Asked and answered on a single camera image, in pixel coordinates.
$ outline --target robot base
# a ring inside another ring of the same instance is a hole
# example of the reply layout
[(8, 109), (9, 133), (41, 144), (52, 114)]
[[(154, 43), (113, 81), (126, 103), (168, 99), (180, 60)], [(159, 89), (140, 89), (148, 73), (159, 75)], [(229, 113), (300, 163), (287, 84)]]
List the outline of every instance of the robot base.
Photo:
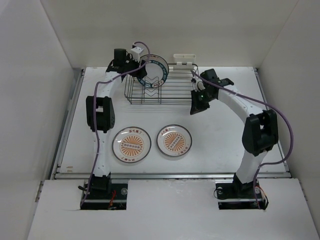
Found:
[[(78, 188), (83, 191), (81, 201), (84, 199), (88, 184)], [(112, 183), (108, 176), (96, 177), (93, 175), (89, 194), (81, 206), (81, 210), (126, 210), (127, 209), (127, 183)]]
[[(220, 210), (259, 209), (253, 193), (253, 187), (239, 193), (232, 180), (215, 181), (214, 195), (218, 199)], [(261, 191), (258, 188), (256, 188), (256, 196), (260, 208), (265, 210), (267, 202), (263, 200)]]

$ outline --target wire dish rack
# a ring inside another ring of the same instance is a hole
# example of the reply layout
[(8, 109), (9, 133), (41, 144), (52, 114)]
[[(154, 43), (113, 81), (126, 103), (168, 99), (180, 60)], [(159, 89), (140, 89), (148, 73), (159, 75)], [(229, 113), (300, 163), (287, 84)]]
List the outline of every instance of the wire dish rack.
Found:
[[(162, 86), (148, 88), (132, 76), (125, 80), (124, 96), (131, 104), (191, 105), (191, 91), (195, 89), (191, 70), (199, 73), (196, 64), (177, 69), (176, 64), (169, 64), (169, 74)], [(156, 83), (158, 78), (144, 78), (146, 82)]]

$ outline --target plate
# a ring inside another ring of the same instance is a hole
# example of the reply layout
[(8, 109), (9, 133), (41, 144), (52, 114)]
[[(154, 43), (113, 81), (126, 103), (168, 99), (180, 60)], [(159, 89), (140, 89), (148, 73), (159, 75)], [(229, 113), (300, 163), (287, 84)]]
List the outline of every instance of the plate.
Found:
[(121, 162), (132, 164), (144, 159), (151, 149), (149, 134), (140, 127), (130, 126), (119, 131), (112, 141), (112, 151)]
[[(147, 60), (148, 55), (143, 55), (140, 60)], [(157, 88), (163, 85), (169, 74), (169, 65), (161, 56), (151, 54), (145, 65), (147, 76), (137, 78), (139, 83), (146, 88)]]
[(186, 154), (192, 145), (190, 132), (180, 125), (168, 125), (162, 128), (156, 138), (159, 150), (169, 157)]

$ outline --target white enclosure wall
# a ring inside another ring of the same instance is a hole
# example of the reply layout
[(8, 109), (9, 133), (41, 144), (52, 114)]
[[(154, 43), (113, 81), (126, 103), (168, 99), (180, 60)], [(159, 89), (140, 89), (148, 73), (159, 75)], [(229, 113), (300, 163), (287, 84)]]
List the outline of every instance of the white enclosure wall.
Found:
[(38, 0), (0, 3), (0, 239), (26, 238), (73, 71)]
[[(295, 135), (288, 161), (302, 182), (311, 214), (320, 231), (320, 1), (299, 0), (259, 72), (268, 101), (290, 119)], [(289, 147), (282, 122), (280, 138)]]
[(200, 66), (260, 66), (298, 0), (41, 0), (74, 67), (104, 67), (114, 48), (196, 54)]

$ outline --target white table surface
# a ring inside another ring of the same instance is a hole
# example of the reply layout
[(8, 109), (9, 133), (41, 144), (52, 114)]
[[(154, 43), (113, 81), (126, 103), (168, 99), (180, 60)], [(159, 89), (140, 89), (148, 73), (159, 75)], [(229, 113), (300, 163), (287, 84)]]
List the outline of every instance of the white table surface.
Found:
[(297, 179), (261, 179), (263, 210), (219, 210), (212, 180), (130, 180), (127, 210), (79, 210), (83, 180), (46, 180), (28, 240), (318, 240)]
[[(212, 67), (199, 67), (199, 72)], [(214, 67), (218, 77), (231, 79), (245, 95), (263, 100), (252, 67)], [(94, 160), (93, 134), (87, 125), (86, 97), (92, 96), (97, 81), (105, 78), (105, 67), (88, 67), (85, 71), (60, 173), (89, 173)], [(132, 105), (124, 97), (124, 82), (112, 98), (115, 126), (111, 129), (107, 159), (112, 173), (234, 173), (240, 166), (244, 147), (244, 124), (226, 105), (214, 100), (204, 112), (190, 116), (190, 107)], [(190, 151), (180, 158), (163, 155), (157, 148), (159, 130), (170, 124), (184, 126), (192, 135)], [(152, 147), (148, 156), (137, 163), (123, 163), (112, 153), (113, 137), (123, 128), (140, 127), (148, 132)], [(282, 159), (275, 145), (264, 162)], [(285, 172), (281, 165), (264, 166), (260, 172)]]

